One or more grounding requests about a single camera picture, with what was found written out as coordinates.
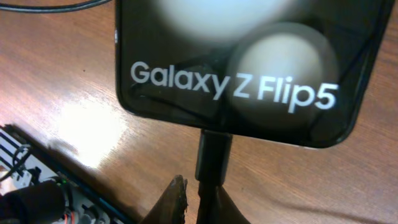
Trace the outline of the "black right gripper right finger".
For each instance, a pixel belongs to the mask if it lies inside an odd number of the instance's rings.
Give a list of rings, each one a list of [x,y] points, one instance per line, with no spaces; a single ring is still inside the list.
[[[250,224],[223,187],[217,188],[216,208],[216,223]]]

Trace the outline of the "robot base electronics board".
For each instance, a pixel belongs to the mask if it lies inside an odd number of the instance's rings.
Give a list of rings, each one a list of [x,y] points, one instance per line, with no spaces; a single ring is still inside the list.
[[[16,223],[134,223],[87,176],[13,125],[1,127],[1,166],[14,189],[1,195],[1,215]]]

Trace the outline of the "black Galaxy flip phone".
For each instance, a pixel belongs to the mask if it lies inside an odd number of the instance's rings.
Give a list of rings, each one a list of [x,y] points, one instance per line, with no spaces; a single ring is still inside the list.
[[[311,148],[352,132],[393,1],[121,0],[116,91],[136,116]]]

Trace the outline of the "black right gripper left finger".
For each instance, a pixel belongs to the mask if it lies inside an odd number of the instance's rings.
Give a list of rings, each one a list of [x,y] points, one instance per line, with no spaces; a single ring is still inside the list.
[[[187,179],[176,175],[139,224],[185,224]]]

